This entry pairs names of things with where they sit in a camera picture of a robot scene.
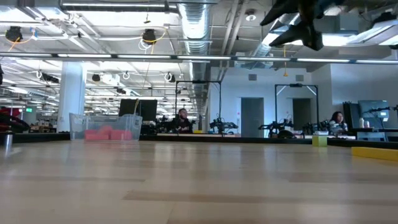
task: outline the wooden floor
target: wooden floor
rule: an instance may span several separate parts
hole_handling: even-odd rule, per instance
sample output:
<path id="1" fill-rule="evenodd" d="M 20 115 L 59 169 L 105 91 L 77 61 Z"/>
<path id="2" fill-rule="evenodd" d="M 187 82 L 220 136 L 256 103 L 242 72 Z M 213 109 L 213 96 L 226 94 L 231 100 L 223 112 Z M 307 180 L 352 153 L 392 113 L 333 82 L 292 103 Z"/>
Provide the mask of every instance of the wooden floor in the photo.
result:
<path id="1" fill-rule="evenodd" d="M 0 167 L 1 224 L 397 224 L 398 162 L 309 145 L 50 142 Z"/>

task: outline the yellow block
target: yellow block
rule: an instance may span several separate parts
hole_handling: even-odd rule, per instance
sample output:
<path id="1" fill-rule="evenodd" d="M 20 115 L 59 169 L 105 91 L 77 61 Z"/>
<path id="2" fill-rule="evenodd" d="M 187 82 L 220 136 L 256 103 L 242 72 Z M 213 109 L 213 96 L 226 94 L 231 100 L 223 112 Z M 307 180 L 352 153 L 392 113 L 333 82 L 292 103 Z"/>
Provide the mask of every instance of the yellow block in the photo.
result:
<path id="1" fill-rule="evenodd" d="M 328 136 L 312 136 L 312 146 L 327 147 L 328 146 Z"/>
<path id="2" fill-rule="evenodd" d="M 373 159 L 385 159 L 389 161 L 398 161 L 398 150 L 378 149 L 370 147 L 351 147 L 353 156 L 361 156 Z"/>

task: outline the gray door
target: gray door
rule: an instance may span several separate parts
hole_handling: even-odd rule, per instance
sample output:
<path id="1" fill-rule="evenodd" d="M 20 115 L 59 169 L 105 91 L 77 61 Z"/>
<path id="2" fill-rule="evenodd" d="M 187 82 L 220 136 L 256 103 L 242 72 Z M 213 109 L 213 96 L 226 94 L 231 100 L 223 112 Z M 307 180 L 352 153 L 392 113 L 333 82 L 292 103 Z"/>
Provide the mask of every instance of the gray door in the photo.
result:
<path id="1" fill-rule="evenodd" d="M 302 130 L 311 117 L 311 99 L 293 99 L 293 129 Z"/>
<path id="2" fill-rule="evenodd" d="M 264 99 L 242 98 L 241 130 L 244 138 L 263 138 L 264 132 L 258 127 L 264 124 Z"/>

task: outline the woman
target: woman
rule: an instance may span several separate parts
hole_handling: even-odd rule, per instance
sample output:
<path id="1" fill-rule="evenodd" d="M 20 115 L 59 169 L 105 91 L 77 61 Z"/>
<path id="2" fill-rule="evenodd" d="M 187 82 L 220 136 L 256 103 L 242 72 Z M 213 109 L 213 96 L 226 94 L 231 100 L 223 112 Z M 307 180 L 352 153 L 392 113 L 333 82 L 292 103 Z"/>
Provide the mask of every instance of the woman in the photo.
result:
<path id="1" fill-rule="evenodd" d="M 177 131 L 180 134 L 192 133 L 192 124 L 188 120 L 188 113 L 186 109 L 182 108 L 178 111 Z"/>
<path id="2" fill-rule="evenodd" d="M 331 120 L 329 121 L 330 131 L 333 134 L 341 134 L 345 131 L 348 131 L 347 124 L 344 122 L 343 113 L 340 111 L 336 111 L 331 116 Z"/>

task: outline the computer monitor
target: computer monitor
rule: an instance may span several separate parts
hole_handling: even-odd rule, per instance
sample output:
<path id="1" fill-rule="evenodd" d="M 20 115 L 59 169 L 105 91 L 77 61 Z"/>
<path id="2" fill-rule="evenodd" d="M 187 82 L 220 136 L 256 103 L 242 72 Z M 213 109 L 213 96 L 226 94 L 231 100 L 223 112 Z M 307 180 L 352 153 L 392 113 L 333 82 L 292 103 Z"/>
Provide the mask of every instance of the computer monitor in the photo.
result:
<path id="1" fill-rule="evenodd" d="M 119 116 L 134 114 L 137 100 L 123 99 L 120 101 Z M 143 121 L 155 121 L 157 100 L 139 100 L 136 115 L 142 116 Z"/>
<path id="2" fill-rule="evenodd" d="M 389 110 L 386 100 L 359 100 L 358 104 L 362 118 L 383 118 L 387 121 Z"/>

